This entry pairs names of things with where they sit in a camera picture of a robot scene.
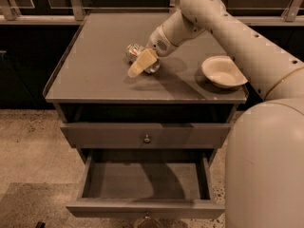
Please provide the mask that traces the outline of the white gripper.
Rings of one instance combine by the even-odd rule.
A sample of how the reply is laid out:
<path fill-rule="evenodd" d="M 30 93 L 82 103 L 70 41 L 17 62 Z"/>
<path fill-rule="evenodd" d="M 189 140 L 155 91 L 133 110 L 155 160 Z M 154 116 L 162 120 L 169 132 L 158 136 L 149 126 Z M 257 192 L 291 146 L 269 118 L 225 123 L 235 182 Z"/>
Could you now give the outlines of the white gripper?
<path fill-rule="evenodd" d="M 165 36 L 163 26 L 157 27 L 152 32 L 146 47 L 147 48 L 140 53 L 132 52 L 128 56 L 132 62 L 132 65 L 127 72 L 129 77 L 135 78 L 147 68 L 154 65 L 158 61 L 158 55 L 160 57 L 165 57 L 177 49 L 177 47 L 173 45 Z"/>

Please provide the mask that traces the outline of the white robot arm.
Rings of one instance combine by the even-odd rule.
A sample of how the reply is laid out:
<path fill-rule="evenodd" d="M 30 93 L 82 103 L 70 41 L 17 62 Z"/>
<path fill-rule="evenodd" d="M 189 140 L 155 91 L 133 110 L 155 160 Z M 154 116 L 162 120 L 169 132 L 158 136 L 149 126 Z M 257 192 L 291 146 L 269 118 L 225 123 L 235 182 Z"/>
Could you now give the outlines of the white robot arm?
<path fill-rule="evenodd" d="M 220 0 L 180 0 L 129 76 L 204 30 L 262 100 L 237 119 L 227 138 L 225 228 L 304 228 L 303 62 L 230 15 Z"/>

